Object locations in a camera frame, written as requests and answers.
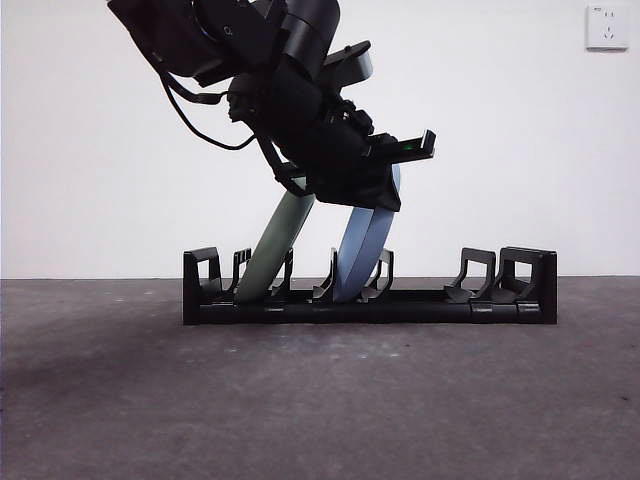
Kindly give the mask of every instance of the black plastic holder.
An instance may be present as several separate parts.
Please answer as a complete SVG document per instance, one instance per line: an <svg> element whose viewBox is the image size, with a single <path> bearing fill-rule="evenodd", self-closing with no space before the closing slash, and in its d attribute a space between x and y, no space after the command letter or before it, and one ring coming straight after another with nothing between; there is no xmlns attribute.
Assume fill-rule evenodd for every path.
<svg viewBox="0 0 640 480"><path fill-rule="evenodd" d="M312 290L292 288L293 250L287 255L285 278L274 286L261 303L235 303L241 280L240 267L251 261L251 250L234 255L233 280L223 289L220 258L215 248L184 254L185 325L233 324L333 324L333 323L467 323L556 325L557 254L544 250L503 248L496 276L496 254L465 248L458 277L441 290L393 289L394 254L385 250L373 278L358 299L348 304L333 303L337 279L337 251L331 252L327 279ZM209 274L201 279L198 265L209 264ZM484 284L479 290L463 287L469 262L486 265ZM530 279L516 276L516 264L531 266ZM383 278L384 266L387 276Z"/></svg>

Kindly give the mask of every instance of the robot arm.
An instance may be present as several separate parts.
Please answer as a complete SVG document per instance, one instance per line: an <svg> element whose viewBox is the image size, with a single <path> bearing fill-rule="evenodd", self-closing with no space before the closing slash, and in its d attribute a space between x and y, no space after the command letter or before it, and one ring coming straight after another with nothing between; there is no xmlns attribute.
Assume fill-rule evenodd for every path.
<svg viewBox="0 0 640 480"><path fill-rule="evenodd" d="M108 5L170 96L174 91L188 101L215 105L223 94L189 92L173 75L194 78L203 87L233 78L225 92L231 120L253 130L276 180L295 195L399 211L392 165L433 155L432 132L407 142L373 135L369 115L342 98L344 87L371 76L371 45L328 55L340 20L336 0L110 0ZM208 140L229 149L247 143L228 147ZM294 182L302 176L306 189Z"/></svg>

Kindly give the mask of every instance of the cable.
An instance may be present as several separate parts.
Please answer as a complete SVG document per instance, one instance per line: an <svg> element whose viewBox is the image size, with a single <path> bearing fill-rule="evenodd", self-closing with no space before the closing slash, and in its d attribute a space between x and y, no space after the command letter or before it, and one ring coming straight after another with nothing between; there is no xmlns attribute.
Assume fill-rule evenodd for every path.
<svg viewBox="0 0 640 480"><path fill-rule="evenodd" d="M230 151L242 150L243 148L245 148L247 145L249 145L251 142L253 142L256 139L255 135L251 135L247 140L245 140L240 145L226 145L224 143L218 142L217 140L214 140L211 137L208 137L207 135L202 133L200 130L198 130L196 127L194 127L193 124L189 121L185 113L182 111L182 108L180 108L180 105L178 105L176 98L173 96L173 91L171 90L171 87L169 86L169 83L166 81L164 75L161 75L160 78L162 80L162 86L164 88L164 91L167 94L167 97L169 98L171 105L173 106L173 108L175 108L176 112L178 112L180 119L184 122L187 128L189 128L189 130L191 130L191 132L198 138L201 138L205 142L209 142L210 144L215 145L216 147L223 148L225 150L230 150ZM216 94L216 95L220 95L220 98L222 98L224 95L226 95L226 93L227 92Z"/></svg>
<svg viewBox="0 0 640 480"><path fill-rule="evenodd" d="M223 148L224 150L230 150L230 151L242 150L244 147L246 147L256 139L255 135L251 135L247 140L242 142L240 145L227 145L222 142L218 142L217 140L214 140L211 137L208 137L207 135L202 133L200 130L198 130L196 127L194 127L193 124L189 121L189 119L185 115L182 108L180 108L180 105L176 101L176 98L173 96L173 92L175 91L178 95L180 95L182 98L184 98L188 102L204 104L204 105L218 105L222 101L222 97L227 95L229 92L193 93L187 90L186 88L184 88L182 84L180 84L180 82L178 82L175 78L173 78L173 76L170 73L166 72L162 68L162 65L160 64L158 59L154 56L153 52L148 51L146 49L141 49L140 51L142 52L142 55L144 55L144 57L151 64L153 69L156 71L156 73L160 77L160 81L162 82L162 87L164 88L164 91L167 94L167 97L169 98L171 105L176 110L176 112L178 112L180 119L184 122L187 128L191 130L191 132L196 137L204 140L205 142L209 142L210 144L215 145L216 147Z"/></svg>

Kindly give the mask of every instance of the white wall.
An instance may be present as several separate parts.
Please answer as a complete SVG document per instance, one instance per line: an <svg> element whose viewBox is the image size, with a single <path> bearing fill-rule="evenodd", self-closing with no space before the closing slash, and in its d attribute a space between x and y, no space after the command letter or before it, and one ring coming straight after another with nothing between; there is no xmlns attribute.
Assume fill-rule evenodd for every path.
<svg viewBox="0 0 640 480"><path fill-rule="evenodd" d="M185 249L255 245L282 189L255 145L192 137L102 0L5 0L3 278L177 277ZM334 49L373 42L346 95L380 131L436 131L404 168L398 273L454 275L465 245L559 251L562 274L640 274L640 1L632 48L587 53L586 2L343 0ZM191 110L215 137L247 131ZM348 209L318 205L296 274L321 276Z"/></svg>

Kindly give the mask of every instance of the electrical outlet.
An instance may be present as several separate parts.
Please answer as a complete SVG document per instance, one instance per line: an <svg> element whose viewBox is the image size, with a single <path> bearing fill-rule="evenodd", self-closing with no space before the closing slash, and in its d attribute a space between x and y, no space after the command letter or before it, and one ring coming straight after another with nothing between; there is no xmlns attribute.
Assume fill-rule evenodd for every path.
<svg viewBox="0 0 640 480"><path fill-rule="evenodd" d="M589 5L587 7L587 49L627 50L629 48L629 7Z"/></svg>

